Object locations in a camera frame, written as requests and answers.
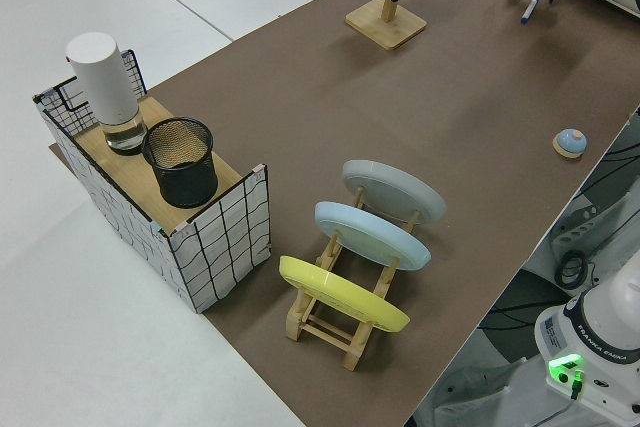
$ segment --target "black mesh pen holder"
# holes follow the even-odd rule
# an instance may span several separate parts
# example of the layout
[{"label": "black mesh pen holder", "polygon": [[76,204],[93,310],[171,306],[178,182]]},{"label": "black mesh pen holder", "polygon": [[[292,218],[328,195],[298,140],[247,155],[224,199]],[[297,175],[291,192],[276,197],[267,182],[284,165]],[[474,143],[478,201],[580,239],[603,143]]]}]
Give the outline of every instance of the black mesh pen holder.
[{"label": "black mesh pen holder", "polygon": [[211,150],[213,135],[202,123],[175,117],[149,129],[142,154],[153,168],[162,198],[174,207],[198,207],[218,188]]}]

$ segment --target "brown table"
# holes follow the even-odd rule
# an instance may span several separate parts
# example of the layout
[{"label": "brown table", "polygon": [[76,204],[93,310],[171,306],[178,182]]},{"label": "brown table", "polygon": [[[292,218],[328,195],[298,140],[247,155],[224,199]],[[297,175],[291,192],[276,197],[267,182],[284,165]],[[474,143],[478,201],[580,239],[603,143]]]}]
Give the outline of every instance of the brown table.
[{"label": "brown table", "polygon": [[[428,25],[393,52],[344,24],[367,1],[316,0],[151,91],[205,121],[236,169],[269,165],[273,256],[206,316],[310,426],[402,425],[640,100],[638,21],[600,0],[542,0],[527,26],[529,0],[401,0]],[[567,127],[589,139],[579,161],[551,146]],[[350,200],[341,167],[358,158],[449,210],[415,231],[432,262],[391,286],[411,323],[374,332],[352,373],[329,344],[285,338],[295,291],[277,268],[321,252],[314,205]],[[348,253],[337,272],[379,273]]]}]

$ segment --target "wooden board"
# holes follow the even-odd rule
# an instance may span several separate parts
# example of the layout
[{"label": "wooden board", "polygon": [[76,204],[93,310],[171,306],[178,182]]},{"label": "wooden board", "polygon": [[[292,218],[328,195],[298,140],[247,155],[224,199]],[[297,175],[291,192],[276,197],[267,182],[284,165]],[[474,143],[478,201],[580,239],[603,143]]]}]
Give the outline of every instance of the wooden board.
[{"label": "wooden board", "polygon": [[[153,97],[143,97],[139,103],[147,127],[152,127],[161,120],[173,117]],[[162,198],[153,169],[144,160],[144,157],[142,155],[124,156],[113,152],[104,141],[104,135],[98,125],[80,132],[75,139],[129,197],[149,217],[160,224],[167,234],[173,232],[180,223],[205,210],[220,194],[242,178],[214,153],[213,163],[218,176],[216,194],[210,202],[203,206],[193,209],[179,209],[168,204]]]},{"label": "wooden board", "polygon": [[407,9],[397,6],[389,22],[382,20],[384,0],[372,0],[347,14],[345,22],[375,43],[393,50],[424,30],[427,23]]}]

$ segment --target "plate stand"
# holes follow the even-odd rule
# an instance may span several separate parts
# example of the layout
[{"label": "plate stand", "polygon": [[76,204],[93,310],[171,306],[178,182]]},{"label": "plate stand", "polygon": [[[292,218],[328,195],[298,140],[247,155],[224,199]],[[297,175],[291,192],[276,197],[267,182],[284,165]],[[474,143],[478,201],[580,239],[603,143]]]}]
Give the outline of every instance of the plate stand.
[{"label": "plate stand", "polygon": [[[362,209],[364,206],[362,203],[363,192],[364,189],[362,187],[359,187],[356,191],[354,206],[358,209]],[[404,230],[406,232],[411,233],[419,216],[420,213],[416,211],[413,217],[405,223]],[[341,251],[342,246],[338,243],[338,234],[334,233],[322,254],[316,259],[316,265],[331,272]],[[390,266],[382,269],[373,290],[373,293],[378,297],[382,299],[386,297],[399,262],[399,259],[396,259]],[[314,315],[315,305],[316,299],[314,297],[305,293],[302,289],[298,289],[296,300],[287,313],[287,337],[297,341],[304,330],[321,338],[345,352],[342,365],[346,369],[353,371],[367,345],[373,330],[373,324],[371,322],[360,322],[356,332],[352,335]]]},{"label": "plate stand", "polygon": [[372,0],[347,14],[345,22],[386,50],[394,50],[427,23],[391,0]]}]

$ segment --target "marker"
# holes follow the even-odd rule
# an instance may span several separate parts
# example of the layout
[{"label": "marker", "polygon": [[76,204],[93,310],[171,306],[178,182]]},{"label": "marker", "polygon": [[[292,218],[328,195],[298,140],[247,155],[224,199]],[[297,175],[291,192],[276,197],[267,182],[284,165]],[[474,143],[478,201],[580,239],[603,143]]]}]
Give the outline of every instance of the marker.
[{"label": "marker", "polygon": [[531,2],[529,2],[529,7],[527,7],[527,10],[524,11],[524,14],[522,14],[522,18],[520,19],[521,24],[526,24],[527,22],[529,22],[529,17],[531,17],[533,9],[535,9],[536,5],[538,5],[538,1],[539,0],[531,0]]}]

